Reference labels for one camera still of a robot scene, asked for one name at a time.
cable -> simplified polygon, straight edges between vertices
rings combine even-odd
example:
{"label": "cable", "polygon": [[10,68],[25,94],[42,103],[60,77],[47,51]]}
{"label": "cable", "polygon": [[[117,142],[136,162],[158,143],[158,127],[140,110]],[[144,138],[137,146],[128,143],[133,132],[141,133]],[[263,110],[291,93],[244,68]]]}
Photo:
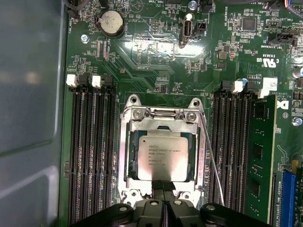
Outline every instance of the cable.
{"label": "cable", "polygon": [[61,0],[68,8],[75,10],[75,11],[79,11],[81,9],[83,9],[89,2],[90,0],[84,0],[80,5],[78,6],[74,6],[72,4],[70,4],[68,2],[68,0]]}
{"label": "cable", "polygon": [[292,6],[287,7],[288,11],[303,19],[303,15]]}
{"label": "cable", "polygon": [[208,144],[209,153],[210,153],[210,157],[211,157],[213,168],[214,168],[214,175],[216,176],[216,180],[217,180],[217,184],[218,184],[218,188],[219,188],[219,193],[220,193],[220,198],[221,198],[220,199],[221,200],[221,204],[222,204],[222,206],[225,206],[225,204],[224,204],[224,197],[223,197],[223,191],[222,191],[222,186],[221,186],[221,183],[220,183],[220,178],[219,178],[219,173],[218,173],[216,161],[214,159],[214,153],[213,153],[213,149],[212,149],[212,144],[211,144],[209,136],[208,136],[206,122],[204,120],[204,116],[203,116],[202,113],[200,114],[200,117],[202,119],[202,124],[203,124],[203,128],[204,128],[205,136],[206,136],[206,142]]}

cpu socket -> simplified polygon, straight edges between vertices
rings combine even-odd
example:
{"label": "cpu socket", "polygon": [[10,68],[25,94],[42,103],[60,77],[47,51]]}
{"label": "cpu socket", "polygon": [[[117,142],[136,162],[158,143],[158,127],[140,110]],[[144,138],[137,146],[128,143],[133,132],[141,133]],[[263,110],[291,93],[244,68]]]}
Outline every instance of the cpu socket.
{"label": "cpu socket", "polygon": [[176,198],[196,206],[204,186],[204,111],[198,98],[188,108],[144,106],[130,95],[121,114],[118,190],[134,206],[152,194],[152,180],[172,181]]}

screw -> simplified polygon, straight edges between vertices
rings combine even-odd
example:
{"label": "screw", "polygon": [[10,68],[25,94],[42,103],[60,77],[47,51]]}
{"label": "screw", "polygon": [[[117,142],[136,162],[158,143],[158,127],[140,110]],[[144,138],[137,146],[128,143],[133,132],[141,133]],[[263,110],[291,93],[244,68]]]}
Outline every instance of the screw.
{"label": "screw", "polygon": [[126,211],[127,210],[127,208],[126,207],[120,207],[120,209],[119,209],[120,211]]}
{"label": "screw", "polygon": [[194,122],[197,119],[197,115],[193,112],[187,114],[187,120],[190,122]]}
{"label": "screw", "polygon": [[293,118],[293,125],[294,126],[300,126],[303,124],[303,120],[300,117]]}
{"label": "screw", "polygon": [[213,205],[207,205],[206,209],[208,209],[208,210],[215,210],[216,208]]}
{"label": "screw", "polygon": [[175,200],[175,201],[174,201],[174,204],[175,204],[175,205],[181,205],[182,202],[181,202],[180,200]]}
{"label": "screw", "polygon": [[175,197],[178,197],[178,196],[179,196],[179,192],[178,192],[178,191],[173,190],[172,192],[174,193],[174,196],[175,196]]}
{"label": "screw", "polygon": [[136,119],[141,118],[142,117],[141,115],[142,115],[141,110],[138,110],[138,109],[134,110],[134,112],[133,112],[134,118],[136,118]]}
{"label": "screw", "polygon": [[196,1],[190,1],[189,4],[188,4],[188,8],[189,8],[190,10],[192,10],[192,11],[193,11],[193,10],[196,10],[197,7],[198,7],[198,4],[197,4]]}
{"label": "screw", "polygon": [[81,42],[84,44],[88,44],[89,43],[89,36],[88,35],[81,35]]}

metal socket bracket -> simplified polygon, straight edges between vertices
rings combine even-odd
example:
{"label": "metal socket bracket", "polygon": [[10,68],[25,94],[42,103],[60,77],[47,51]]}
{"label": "metal socket bracket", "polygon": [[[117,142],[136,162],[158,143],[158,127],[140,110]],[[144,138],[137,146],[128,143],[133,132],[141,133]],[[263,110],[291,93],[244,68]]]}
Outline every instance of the metal socket bracket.
{"label": "metal socket bracket", "polygon": [[194,180],[189,182],[174,182],[176,191],[188,192],[189,200],[197,206],[204,186],[205,163],[205,133],[202,119],[206,122],[203,105],[200,99],[193,98],[188,108],[143,106],[137,95],[129,96],[124,111],[121,114],[118,190],[124,203],[131,203],[130,191],[138,190],[142,196],[152,194],[152,182],[134,180],[128,173],[129,144],[131,132],[156,131],[159,126],[166,126],[174,132],[187,132],[196,136],[195,172]]}

white slot latch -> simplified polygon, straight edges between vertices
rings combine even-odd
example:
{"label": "white slot latch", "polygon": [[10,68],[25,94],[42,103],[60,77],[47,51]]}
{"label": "white slot latch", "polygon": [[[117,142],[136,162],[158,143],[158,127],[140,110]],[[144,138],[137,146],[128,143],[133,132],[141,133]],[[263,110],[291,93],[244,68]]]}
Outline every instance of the white slot latch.
{"label": "white slot latch", "polygon": [[101,88],[101,76],[98,75],[93,75],[92,80],[91,80],[91,85],[95,88]]}
{"label": "white slot latch", "polygon": [[243,82],[240,81],[234,81],[231,92],[233,94],[237,94],[243,91]]}
{"label": "white slot latch", "polygon": [[269,95],[269,90],[268,89],[260,89],[258,91],[258,98],[264,98],[265,96]]}
{"label": "white slot latch", "polygon": [[78,86],[77,76],[75,74],[67,74],[66,84],[70,87],[77,87]]}

